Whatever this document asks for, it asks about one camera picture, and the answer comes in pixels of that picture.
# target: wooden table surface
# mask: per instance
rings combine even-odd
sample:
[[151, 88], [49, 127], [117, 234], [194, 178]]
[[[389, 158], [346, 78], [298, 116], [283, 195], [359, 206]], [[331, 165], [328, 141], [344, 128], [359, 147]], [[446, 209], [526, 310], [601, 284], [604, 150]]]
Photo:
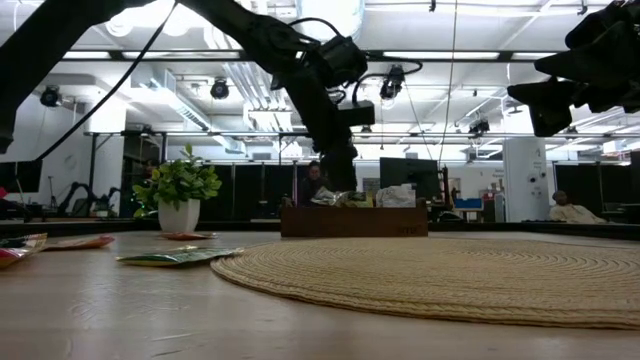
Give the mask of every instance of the wooden table surface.
[[[229, 284], [208, 265], [126, 266], [115, 256], [183, 243], [116, 234], [108, 249], [40, 253], [0, 271], [0, 358], [13, 359], [640, 359], [640, 332], [470, 324], [365, 314]], [[640, 243], [523, 233], [438, 237]], [[191, 244], [246, 246], [276, 233]]]

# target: green leaves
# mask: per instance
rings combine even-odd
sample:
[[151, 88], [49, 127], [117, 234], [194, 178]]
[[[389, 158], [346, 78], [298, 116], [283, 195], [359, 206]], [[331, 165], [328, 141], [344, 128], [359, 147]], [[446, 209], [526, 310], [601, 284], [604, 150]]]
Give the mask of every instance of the green leaves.
[[208, 200], [218, 196], [222, 181], [218, 180], [215, 167], [199, 164], [203, 159], [193, 155], [193, 147], [187, 144], [182, 155], [185, 160], [175, 160], [160, 165], [151, 175], [147, 187], [135, 185], [133, 190], [144, 207], [135, 216], [147, 215], [157, 209], [158, 202], [171, 204], [176, 210], [180, 203], [189, 199]]

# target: white pot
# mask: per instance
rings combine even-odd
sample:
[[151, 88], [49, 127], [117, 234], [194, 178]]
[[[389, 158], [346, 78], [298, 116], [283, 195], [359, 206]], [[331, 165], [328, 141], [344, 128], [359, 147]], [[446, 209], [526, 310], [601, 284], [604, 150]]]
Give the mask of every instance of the white pot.
[[176, 211], [173, 204], [160, 201], [158, 206], [158, 220], [162, 231], [169, 233], [190, 233], [196, 229], [200, 217], [200, 200], [190, 199], [180, 203], [180, 210]]

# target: round jute rug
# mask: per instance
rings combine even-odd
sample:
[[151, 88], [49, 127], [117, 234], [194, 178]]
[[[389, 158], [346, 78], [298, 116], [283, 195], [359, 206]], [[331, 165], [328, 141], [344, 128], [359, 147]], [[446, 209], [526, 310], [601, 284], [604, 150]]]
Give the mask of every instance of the round jute rug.
[[535, 241], [331, 239], [212, 262], [270, 294], [431, 319], [640, 329], [640, 250]]

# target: wooden tray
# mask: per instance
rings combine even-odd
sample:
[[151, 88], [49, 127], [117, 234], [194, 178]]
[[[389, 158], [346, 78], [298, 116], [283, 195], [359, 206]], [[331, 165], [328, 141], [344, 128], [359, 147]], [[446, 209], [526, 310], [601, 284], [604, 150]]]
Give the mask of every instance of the wooden tray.
[[427, 236], [425, 208], [284, 208], [282, 237]]

